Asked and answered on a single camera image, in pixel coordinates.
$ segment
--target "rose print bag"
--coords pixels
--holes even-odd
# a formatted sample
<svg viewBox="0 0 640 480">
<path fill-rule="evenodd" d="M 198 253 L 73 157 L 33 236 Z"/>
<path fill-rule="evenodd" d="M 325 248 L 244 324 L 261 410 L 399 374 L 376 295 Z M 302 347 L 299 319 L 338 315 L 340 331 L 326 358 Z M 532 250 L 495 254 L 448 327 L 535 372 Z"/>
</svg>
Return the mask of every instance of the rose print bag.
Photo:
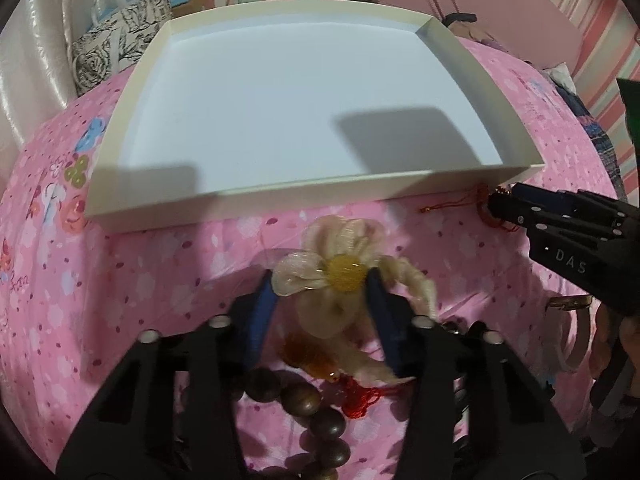
<svg viewBox="0 0 640 480">
<path fill-rule="evenodd" d="M 118 9 L 100 23 L 94 5 L 94 26 L 71 45 L 69 62 L 79 96 L 138 62 L 172 18 L 170 0 L 115 1 Z"/>
</svg>

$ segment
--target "yellow flower center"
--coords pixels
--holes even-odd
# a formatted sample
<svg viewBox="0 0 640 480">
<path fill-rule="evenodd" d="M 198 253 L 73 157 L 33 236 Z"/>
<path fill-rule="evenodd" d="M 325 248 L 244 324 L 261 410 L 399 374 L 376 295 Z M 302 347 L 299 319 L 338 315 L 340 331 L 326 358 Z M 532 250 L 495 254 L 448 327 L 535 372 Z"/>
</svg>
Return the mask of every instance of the yellow flower center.
<svg viewBox="0 0 640 480">
<path fill-rule="evenodd" d="M 338 254 L 326 264 L 326 280 L 339 292 L 358 290 L 367 276 L 367 267 L 356 256 Z"/>
</svg>

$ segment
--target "floral tablecloth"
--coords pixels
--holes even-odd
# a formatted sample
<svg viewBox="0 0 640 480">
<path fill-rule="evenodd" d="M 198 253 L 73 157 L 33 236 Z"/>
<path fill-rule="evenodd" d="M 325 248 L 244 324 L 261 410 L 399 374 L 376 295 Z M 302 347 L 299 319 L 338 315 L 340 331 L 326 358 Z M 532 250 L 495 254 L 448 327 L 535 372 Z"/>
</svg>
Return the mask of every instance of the floral tablecloth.
<svg viewBox="0 0 640 480">
<path fill-rule="evenodd" d="M 613 196 L 591 141 L 552 86 L 507 54 L 463 43 L 507 96 L 546 160 L 531 183 Z M 326 214 L 382 222 L 386 253 L 407 256 L 435 280 L 441 316 L 484 320 L 542 373 L 546 299 L 579 291 L 527 258 L 523 232 L 491 229 L 473 207 L 418 213 L 447 196 L 112 236 L 87 222 L 84 201 L 102 130 L 128 77 L 125 72 L 112 78 L 43 124 L 20 154 L 0 203 L 2 402 L 51 468 L 92 395 L 141 330 L 185 332 L 224 312 L 257 284 L 253 264 L 272 266 L 282 249 L 299 248 L 304 228 Z M 264 361 L 284 366 L 268 345 Z M 554 402 L 567 423 L 582 409 L 590 383 L 585 367 L 558 377 Z M 405 413 L 383 399 L 369 416 L 350 421 L 345 439 L 353 455 L 340 474 L 354 480 L 390 475 Z M 305 430 L 276 402 L 256 404 L 245 396 L 237 419 L 250 467 L 303 460 L 298 455 L 307 447 Z"/>
</svg>

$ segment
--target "red cord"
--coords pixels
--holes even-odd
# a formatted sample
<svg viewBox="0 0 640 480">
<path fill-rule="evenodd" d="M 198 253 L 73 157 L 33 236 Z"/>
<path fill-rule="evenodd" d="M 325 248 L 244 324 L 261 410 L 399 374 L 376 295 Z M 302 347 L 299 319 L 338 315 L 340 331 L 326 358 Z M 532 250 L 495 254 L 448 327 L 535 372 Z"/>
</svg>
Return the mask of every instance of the red cord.
<svg viewBox="0 0 640 480">
<path fill-rule="evenodd" d="M 362 418 L 367 415 L 367 410 L 382 397 L 395 395 L 399 391 L 398 386 L 386 388 L 365 388 L 360 386 L 353 377 L 340 376 L 340 384 L 344 392 L 342 412 L 348 418 Z"/>
</svg>

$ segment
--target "screw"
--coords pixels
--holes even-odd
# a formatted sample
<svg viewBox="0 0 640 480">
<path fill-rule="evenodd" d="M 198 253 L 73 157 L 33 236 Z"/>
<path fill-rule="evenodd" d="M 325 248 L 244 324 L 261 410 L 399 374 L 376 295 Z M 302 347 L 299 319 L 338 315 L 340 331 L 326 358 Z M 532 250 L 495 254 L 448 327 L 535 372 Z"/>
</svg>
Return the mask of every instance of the screw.
<svg viewBox="0 0 640 480">
<path fill-rule="evenodd" d="M 504 338 L 498 332 L 489 331 L 482 335 L 482 339 L 490 345 L 501 345 L 504 343 Z"/>
<path fill-rule="evenodd" d="M 411 324 L 416 328 L 433 328 L 436 323 L 428 316 L 414 316 L 411 320 Z"/>
<path fill-rule="evenodd" d="M 225 328 L 231 325 L 231 318 L 225 314 L 214 316 L 209 319 L 209 326 L 211 328 Z"/>
<path fill-rule="evenodd" d="M 138 336 L 138 341 L 145 345 L 155 343 L 158 339 L 160 339 L 160 333 L 158 330 L 145 330 Z"/>
</svg>

